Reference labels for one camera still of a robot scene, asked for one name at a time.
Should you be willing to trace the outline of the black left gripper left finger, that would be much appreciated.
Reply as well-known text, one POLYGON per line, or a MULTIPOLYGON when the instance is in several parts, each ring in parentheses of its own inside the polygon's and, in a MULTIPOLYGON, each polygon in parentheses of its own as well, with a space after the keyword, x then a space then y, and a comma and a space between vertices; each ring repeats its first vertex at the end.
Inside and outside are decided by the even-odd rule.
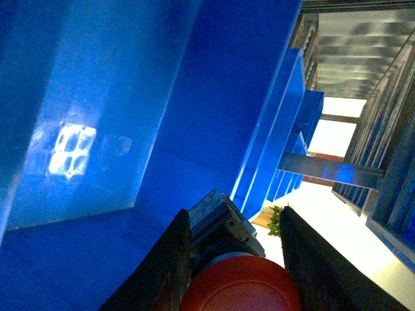
POLYGON ((100 310, 179 310, 190 280, 191 230, 182 209, 100 310))

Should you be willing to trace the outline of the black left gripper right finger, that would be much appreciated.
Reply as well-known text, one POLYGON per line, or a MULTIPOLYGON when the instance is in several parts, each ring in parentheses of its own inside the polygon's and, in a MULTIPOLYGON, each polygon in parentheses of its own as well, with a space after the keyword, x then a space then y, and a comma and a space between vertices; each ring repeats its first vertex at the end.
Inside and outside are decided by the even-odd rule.
POLYGON ((284 207, 280 232, 285 269, 303 310, 406 310, 361 273, 294 209, 284 207))

